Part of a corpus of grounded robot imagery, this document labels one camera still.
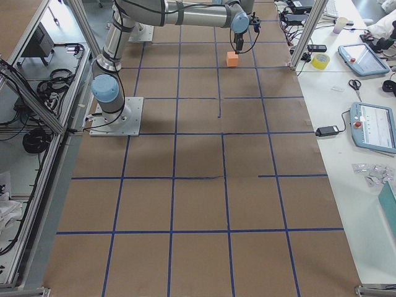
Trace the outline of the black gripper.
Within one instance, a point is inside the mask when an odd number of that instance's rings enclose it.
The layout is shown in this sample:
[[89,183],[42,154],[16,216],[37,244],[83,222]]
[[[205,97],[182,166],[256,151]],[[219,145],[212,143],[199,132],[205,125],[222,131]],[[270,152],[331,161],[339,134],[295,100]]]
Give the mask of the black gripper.
[[233,42],[235,43],[235,54],[237,54],[237,55],[241,54],[242,50],[243,50],[243,44],[244,44],[243,35],[244,35],[244,32],[234,34]]

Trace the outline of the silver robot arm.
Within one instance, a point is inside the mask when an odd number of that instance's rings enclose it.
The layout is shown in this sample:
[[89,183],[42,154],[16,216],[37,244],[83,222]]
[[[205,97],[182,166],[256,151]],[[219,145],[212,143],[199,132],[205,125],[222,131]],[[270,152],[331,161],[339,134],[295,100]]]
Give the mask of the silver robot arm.
[[129,42],[152,41],[154,27],[167,24],[228,28],[233,51],[242,54],[244,34],[250,26],[260,27],[253,6],[254,1],[115,1],[105,45],[92,65],[92,93],[105,124],[118,124],[130,113],[119,78]]

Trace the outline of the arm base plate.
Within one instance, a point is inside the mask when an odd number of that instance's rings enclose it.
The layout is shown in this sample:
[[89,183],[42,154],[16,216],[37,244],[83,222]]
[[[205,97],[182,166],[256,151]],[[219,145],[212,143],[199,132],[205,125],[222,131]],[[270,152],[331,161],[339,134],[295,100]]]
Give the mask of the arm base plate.
[[102,113],[94,117],[89,134],[92,137],[138,137],[142,120],[144,105],[143,97],[126,97],[125,106],[121,116],[118,113],[108,114],[101,110],[97,103],[96,113]]
[[129,43],[152,42],[154,26],[136,22],[130,34]]

